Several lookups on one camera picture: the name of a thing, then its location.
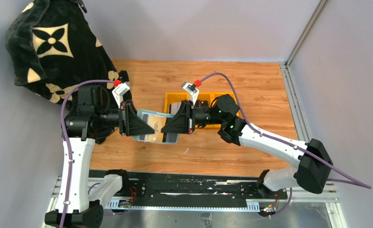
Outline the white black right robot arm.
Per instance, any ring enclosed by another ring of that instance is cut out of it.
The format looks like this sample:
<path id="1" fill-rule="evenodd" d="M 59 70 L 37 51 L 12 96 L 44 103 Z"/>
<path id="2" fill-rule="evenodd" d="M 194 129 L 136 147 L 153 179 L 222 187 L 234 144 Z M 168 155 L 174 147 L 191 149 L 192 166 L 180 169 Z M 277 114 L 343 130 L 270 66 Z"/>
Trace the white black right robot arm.
<path id="1" fill-rule="evenodd" d="M 333 163 L 321 141 L 298 141 L 260 130 L 237 116 L 238 111 L 239 106 L 229 94 L 215 98 L 212 107 L 194 107 L 191 101 L 183 100 L 161 131 L 191 134 L 196 126 L 218 124 L 218 135 L 225 142 L 261 150 L 290 164 L 287 168 L 261 173 L 254 191 L 262 197 L 292 187 L 301 187 L 313 194 L 323 192 Z"/>

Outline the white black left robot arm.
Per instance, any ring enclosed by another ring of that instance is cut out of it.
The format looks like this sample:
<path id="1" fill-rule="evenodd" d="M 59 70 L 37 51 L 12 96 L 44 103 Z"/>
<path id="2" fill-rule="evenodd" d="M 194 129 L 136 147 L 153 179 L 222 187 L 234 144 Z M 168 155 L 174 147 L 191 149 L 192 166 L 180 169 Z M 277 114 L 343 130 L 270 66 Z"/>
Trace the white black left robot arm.
<path id="1" fill-rule="evenodd" d="M 64 166 L 55 208 L 45 214 L 46 225 L 56 228 L 98 228 L 104 208 L 114 195 L 125 196 L 123 209 L 144 196 L 138 182 L 130 181 L 123 169 L 109 170 L 94 187 L 89 187 L 91 154 L 97 135 L 118 128 L 124 136 L 151 134 L 153 128 L 137 116 L 132 100 L 126 99 L 127 82 L 109 92 L 100 85 L 77 89 L 77 105 L 61 120 Z"/>

